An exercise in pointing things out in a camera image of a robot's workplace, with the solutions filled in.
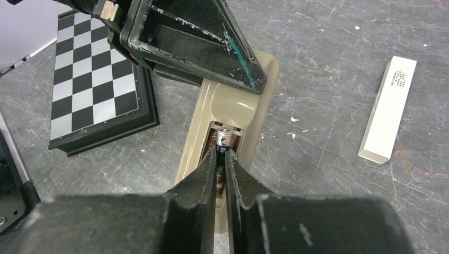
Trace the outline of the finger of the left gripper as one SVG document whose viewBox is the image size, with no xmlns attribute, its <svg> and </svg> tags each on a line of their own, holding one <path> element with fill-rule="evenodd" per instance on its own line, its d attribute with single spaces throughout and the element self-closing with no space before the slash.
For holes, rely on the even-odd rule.
<svg viewBox="0 0 449 254">
<path fill-rule="evenodd" d="M 260 95 L 267 77 L 226 1 L 130 1 L 121 42 L 139 65 Z"/>
</svg>

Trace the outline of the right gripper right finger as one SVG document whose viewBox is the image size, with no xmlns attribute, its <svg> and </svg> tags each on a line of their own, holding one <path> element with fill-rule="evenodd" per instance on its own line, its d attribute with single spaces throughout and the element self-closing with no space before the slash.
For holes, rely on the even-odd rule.
<svg viewBox="0 0 449 254">
<path fill-rule="evenodd" d="M 280 195 L 225 157 L 231 253 L 413 253 L 391 204 L 364 195 Z"/>
</svg>

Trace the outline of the white remote with buttons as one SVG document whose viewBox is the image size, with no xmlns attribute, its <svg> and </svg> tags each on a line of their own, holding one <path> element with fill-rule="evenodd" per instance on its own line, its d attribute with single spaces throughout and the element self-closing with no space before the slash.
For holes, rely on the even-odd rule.
<svg viewBox="0 0 449 254">
<path fill-rule="evenodd" d="M 254 51 L 267 76 L 267 84 L 261 95 L 251 94 L 208 79 L 203 80 L 199 98 L 187 134 L 179 163 L 176 181 L 180 182 L 194 172 L 212 138 L 211 131 L 221 123 L 234 128 L 237 138 L 233 146 L 237 151 L 234 163 L 239 191 L 245 206 L 252 206 L 258 194 L 271 190 L 248 172 L 259 142 L 267 109 L 280 72 L 279 62 L 273 55 Z"/>
</svg>

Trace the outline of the white black remote control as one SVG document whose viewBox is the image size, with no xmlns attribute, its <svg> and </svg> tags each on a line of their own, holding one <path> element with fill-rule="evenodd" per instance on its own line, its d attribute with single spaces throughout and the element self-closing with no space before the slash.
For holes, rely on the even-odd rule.
<svg viewBox="0 0 449 254">
<path fill-rule="evenodd" d="M 377 164 L 390 160 L 417 61 L 394 56 L 387 64 L 358 156 Z"/>
</svg>

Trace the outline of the battery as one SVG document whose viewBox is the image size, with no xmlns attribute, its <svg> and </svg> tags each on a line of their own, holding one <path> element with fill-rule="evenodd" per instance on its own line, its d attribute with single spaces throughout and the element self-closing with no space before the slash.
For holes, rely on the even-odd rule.
<svg viewBox="0 0 449 254">
<path fill-rule="evenodd" d="M 230 149 L 232 140 L 232 131 L 230 129 L 221 127 L 216 131 L 216 154 L 217 154 L 217 174 L 216 174 L 216 196 L 222 197 L 224 183 L 225 183 L 225 154 Z"/>
</svg>

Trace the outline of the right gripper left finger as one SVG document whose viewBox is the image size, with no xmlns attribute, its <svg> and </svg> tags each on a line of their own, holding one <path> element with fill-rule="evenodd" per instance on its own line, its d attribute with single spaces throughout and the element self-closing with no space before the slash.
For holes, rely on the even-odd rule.
<svg viewBox="0 0 449 254">
<path fill-rule="evenodd" d="M 217 155 L 165 193 L 43 200 L 1 253 L 213 253 Z"/>
</svg>

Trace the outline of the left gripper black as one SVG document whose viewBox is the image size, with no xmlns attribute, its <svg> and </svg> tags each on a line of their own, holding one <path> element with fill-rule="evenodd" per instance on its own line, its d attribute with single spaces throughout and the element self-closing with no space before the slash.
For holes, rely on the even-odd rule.
<svg viewBox="0 0 449 254">
<path fill-rule="evenodd" d="M 164 67 L 144 58 L 142 53 L 128 44 L 131 15 L 137 11 L 139 1 L 58 1 L 73 10 L 100 20 L 109 29 L 108 42 L 133 63 L 151 69 L 158 75 L 182 83 L 201 86 L 203 78 L 173 67 Z"/>
</svg>

